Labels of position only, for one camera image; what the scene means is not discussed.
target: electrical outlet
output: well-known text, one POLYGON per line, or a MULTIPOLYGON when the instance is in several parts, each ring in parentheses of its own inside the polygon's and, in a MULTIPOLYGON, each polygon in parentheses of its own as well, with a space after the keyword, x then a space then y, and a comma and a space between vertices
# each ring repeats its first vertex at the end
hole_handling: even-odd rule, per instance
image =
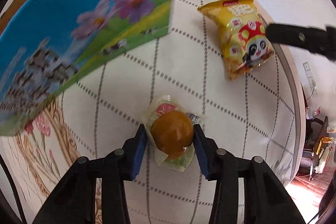
POLYGON ((304 70, 305 70, 305 71, 310 70, 310 67, 309 67, 308 62, 304 62, 304 63, 303 63, 303 67, 304 67, 304 70))
POLYGON ((314 77, 308 78, 309 84, 313 85, 315 84, 314 77))
POLYGON ((317 96, 317 86, 314 80, 313 72, 311 71, 308 62, 303 63, 304 70, 306 71, 306 75, 308 78, 308 82, 311 88, 312 96, 315 97, 317 96))

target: plastic packaging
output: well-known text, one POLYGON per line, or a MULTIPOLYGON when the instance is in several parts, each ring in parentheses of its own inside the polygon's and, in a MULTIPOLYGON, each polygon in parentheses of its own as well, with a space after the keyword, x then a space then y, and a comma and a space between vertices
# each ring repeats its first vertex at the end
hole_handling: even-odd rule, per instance
POLYGON ((332 146, 328 146, 322 154, 322 157, 320 158, 319 165, 315 167, 315 173, 317 174, 322 174, 324 167, 326 166, 328 160, 329 160, 329 155, 331 151, 333 150, 332 146))
POLYGON ((142 122, 145 126, 147 137, 154 148, 154 158, 158 165, 166 166, 170 169, 183 172, 185 168, 189 165, 194 156, 194 145, 191 144, 186 147, 184 155, 176 160, 169 160, 168 154, 162 152, 157 148, 154 139, 151 134, 151 128, 153 123, 161 117, 163 114, 177 110, 185 113, 192 121, 193 124, 204 125, 204 117, 201 115, 186 111, 176 100, 174 100, 170 95, 162 95, 153 99, 149 108, 142 115, 142 122))
POLYGON ((218 26, 229 79, 260 66, 274 54, 253 0, 219 0, 198 10, 218 26))
POLYGON ((306 119, 312 120, 315 119, 315 116, 320 114, 320 107, 318 108, 317 111, 314 111, 310 106, 306 107, 306 119))
POLYGON ((323 143, 336 144, 336 138, 333 138, 333 137, 323 137, 322 142, 323 143))

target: pink flower print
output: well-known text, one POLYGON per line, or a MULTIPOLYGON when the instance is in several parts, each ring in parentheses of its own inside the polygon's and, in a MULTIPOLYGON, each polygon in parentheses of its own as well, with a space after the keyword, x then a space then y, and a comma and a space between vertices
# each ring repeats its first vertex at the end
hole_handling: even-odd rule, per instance
POLYGON ((94 31, 99 31, 107 25, 115 11, 110 9, 110 0, 100 0, 93 11, 80 14, 76 20, 80 26, 71 32, 75 40, 88 38, 94 31))
POLYGON ((28 135, 33 133, 33 130, 34 130, 33 120, 30 120, 26 123, 25 130, 26 130, 28 135))
POLYGON ((114 0, 115 10, 119 17, 125 19, 129 16, 130 23, 135 23, 142 16, 148 16, 154 10, 154 3, 150 0, 114 0))
POLYGON ((50 136, 50 125, 43 113, 40 113, 35 118, 35 123, 38 130, 45 136, 50 136))

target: grid pattern tablecloth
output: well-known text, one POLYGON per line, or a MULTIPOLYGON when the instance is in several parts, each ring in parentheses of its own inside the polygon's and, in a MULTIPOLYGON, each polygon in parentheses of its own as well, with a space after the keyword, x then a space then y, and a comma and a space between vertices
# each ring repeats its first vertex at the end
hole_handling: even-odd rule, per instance
MULTIPOLYGON (((120 148, 135 135, 141 114, 153 97, 169 94, 186 110, 208 117, 204 132, 219 147, 246 159, 260 155, 284 184, 290 181, 296 162, 296 134, 286 73, 275 55, 250 74, 227 80, 217 27, 196 9, 211 1, 216 0, 175 0, 169 35, 97 69, 44 112, 51 127, 49 138, 54 138, 47 140, 52 153, 45 156, 55 159, 60 176, 76 156, 95 159, 120 148), (54 136, 58 131, 60 136, 66 135, 65 146, 59 145, 60 138, 54 136), (75 152, 67 148, 67 142, 75 142, 75 152)), ((52 172, 47 176, 46 170, 34 165, 36 162, 29 163, 31 148, 24 141, 6 138, 4 145, 22 191, 37 212, 59 176, 53 177, 52 172)), ((99 186, 100 182, 97 223, 101 221, 99 186)), ((215 183, 200 174, 196 157, 179 173, 157 166, 150 148, 137 179, 125 182, 132 223, 208 223, 214 190, 215 183)), ((240 181, 238 223, 243 221, 243 214, 244 188, 240 181)))

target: panda cartoon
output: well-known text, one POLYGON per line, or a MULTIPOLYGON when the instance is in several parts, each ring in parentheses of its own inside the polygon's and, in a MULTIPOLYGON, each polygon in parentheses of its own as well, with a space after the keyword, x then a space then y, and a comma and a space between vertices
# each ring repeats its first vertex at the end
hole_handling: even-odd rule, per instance
POLYGON ((249 20, 238 32, 239 40, 245 48, 243 62, 252 67, 255 61, 268 52, 265 28, 259 21, 249 20))

